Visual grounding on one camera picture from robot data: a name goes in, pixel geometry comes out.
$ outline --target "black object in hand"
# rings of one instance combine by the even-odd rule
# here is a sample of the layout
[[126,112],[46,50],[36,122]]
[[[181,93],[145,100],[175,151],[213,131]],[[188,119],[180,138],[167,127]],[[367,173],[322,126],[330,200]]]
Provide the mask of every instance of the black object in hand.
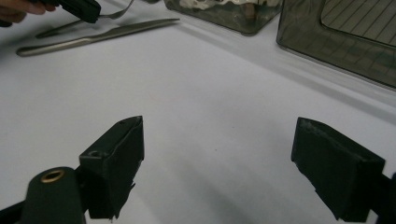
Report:
[[94,0],[39,0],[53,6],[61,5],[62,8],[77,16],[82,21],[95,23],[99,17],[101,6]]

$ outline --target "plastic storage box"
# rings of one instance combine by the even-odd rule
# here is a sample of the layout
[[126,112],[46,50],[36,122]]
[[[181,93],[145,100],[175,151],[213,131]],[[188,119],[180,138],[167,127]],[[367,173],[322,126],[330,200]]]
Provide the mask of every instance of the plastic storage box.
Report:
[[168,9],[255,35],[276,16],[283,0],[164,0]]
[[284,0],[277,43],[396,90],[395,0]]

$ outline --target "butter knife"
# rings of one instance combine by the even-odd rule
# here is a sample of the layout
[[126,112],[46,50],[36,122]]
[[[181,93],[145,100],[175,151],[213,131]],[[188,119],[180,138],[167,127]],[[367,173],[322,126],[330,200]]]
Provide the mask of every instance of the butter knife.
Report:
[[121,26],[117,28],[113,28],[103,34],[100,35],[90,35],[82,38],[68,40],[60,43],[54,43],[49,45],[42,46],[32,46],[32,47],[24,47],[17,50],[17,54],[21,57],[34,56],[38,54],[50,53],[62,49],[71,49],[75,47],[80,47],[84,45],[88,45],[91,43],[108,40],[111,38],[130,35],[140,31],[145,31],[148,29],[164,26],[170,24],[174,21],[178,21],[179,19],[162,19],[155,21],[144,21],[136,24]]

